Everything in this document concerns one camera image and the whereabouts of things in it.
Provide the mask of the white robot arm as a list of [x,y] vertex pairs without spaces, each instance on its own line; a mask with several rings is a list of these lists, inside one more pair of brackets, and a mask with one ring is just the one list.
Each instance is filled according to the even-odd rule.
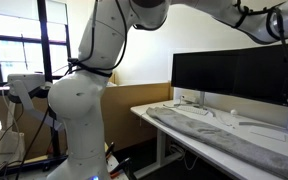
[[202,11],[258,44],[288,39],[288,0],[261,11],[248,10],[240,0],[96,0],[79,55],[71,61],[75,71],[48,93],[49,106],[66,130],[68,158],[47,180],[110,180],[101,96],[123,59],[129,29],[160,28],[175,4]]

